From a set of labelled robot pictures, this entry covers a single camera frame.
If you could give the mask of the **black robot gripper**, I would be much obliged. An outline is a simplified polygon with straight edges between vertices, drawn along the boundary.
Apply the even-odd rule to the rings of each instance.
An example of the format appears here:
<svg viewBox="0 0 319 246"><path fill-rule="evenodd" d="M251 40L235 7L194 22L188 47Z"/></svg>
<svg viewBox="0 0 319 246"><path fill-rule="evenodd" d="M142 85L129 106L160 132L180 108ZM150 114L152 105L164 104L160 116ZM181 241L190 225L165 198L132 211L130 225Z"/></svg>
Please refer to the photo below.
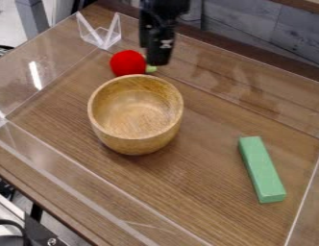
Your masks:
<svg viewBox="0 0 319 246"><path fill-rule="evenodd" d="M176 45L176 27L154 21L176 22L189 9L190 0L141 0L140 43L149 65L166 65Z"/></svg>

